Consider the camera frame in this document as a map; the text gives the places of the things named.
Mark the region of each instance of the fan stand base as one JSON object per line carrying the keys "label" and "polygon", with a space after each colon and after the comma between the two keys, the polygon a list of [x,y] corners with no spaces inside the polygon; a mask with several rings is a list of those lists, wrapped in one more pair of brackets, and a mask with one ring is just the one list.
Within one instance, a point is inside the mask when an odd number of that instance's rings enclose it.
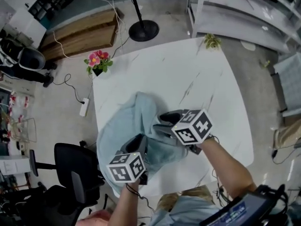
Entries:
{"label": "fan stand base", "polygon": [[140,22],[134,23],[128,30],[130,38],[137,42],[152,40],[159,33],[159,26],[151,20],[143,20],[144,29]]}

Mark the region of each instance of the power strip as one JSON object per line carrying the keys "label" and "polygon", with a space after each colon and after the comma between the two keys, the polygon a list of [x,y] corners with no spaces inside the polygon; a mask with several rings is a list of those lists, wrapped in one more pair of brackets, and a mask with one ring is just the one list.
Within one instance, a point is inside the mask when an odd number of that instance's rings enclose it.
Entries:
{"label": "power strip", "polygon": [[81,105],[79,115],[85,117],[87,115],[90,100],[88,98],[84,98],[83,102],[84,104]]}

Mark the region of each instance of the potted plant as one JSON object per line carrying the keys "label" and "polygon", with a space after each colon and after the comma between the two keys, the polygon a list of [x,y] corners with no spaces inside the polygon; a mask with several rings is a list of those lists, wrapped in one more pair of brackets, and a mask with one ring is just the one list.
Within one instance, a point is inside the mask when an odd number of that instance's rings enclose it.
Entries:
{"label": "potted plant", "polygon": [[87,72],[92,74],[92,71],[96,76],[100,75],[102,72],[108,71],[108,66],[112,66],[113,61],[111,56],[107,52],[102,52],[101,50],[94,51],[89,55],[88,59],[84,62],[88,65]]}

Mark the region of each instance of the fan pole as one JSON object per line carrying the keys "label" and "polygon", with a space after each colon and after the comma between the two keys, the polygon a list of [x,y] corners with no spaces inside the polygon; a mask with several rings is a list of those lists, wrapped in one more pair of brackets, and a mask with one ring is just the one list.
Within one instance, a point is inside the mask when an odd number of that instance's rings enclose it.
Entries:
{"label": "fan pole", "polygon": [[159,26],[151,20],[142,20],[137,0],[133,0],[139,21],[134,23],[128,30],[130,38],[137,42],[152,40],[159,33]]}

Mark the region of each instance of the black office chair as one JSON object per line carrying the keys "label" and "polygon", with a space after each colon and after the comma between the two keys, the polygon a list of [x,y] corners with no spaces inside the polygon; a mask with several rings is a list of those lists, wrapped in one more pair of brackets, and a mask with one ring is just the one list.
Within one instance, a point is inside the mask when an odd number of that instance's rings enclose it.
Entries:
{"label": "black office chair", "polygon": [[74,226],[82,210],[97,204],[99,199],[99,186],[104,181],[97,169],[96,154],[64,143],[57,143],[54,151],[55,165],[51,165],[36,162],[34,151],[30,150],[33,173],[38,176],[38,169],[56,169],[63,186],[52,186],[43,196],[31,197],[20,206],[20,217],[27,226]]}

